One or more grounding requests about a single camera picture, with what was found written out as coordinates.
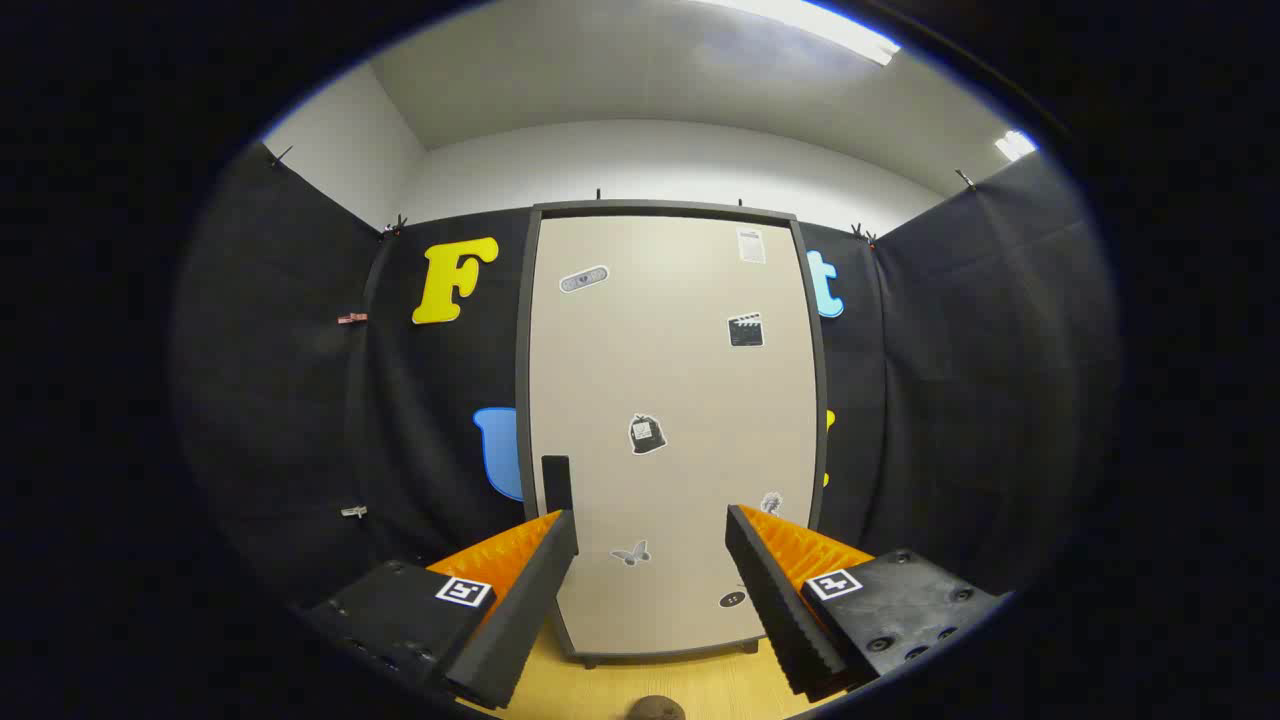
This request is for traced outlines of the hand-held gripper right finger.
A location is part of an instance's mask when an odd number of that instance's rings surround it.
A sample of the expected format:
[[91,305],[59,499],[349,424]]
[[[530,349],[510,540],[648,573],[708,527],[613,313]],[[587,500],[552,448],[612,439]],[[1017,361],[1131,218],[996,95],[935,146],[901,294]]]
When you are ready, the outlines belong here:
[[914,550],[872,556],[740,503],[724,546],[788,687],[809,701],[922,664],[1006,600]]

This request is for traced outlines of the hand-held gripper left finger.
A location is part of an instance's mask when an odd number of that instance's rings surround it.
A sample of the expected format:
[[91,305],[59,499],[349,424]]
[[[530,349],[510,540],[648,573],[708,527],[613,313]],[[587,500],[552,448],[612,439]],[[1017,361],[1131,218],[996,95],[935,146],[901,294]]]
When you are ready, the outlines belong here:
[[577,552],[561,509],[426,566],[383,562],[303,618],[412,694],[503,708]]

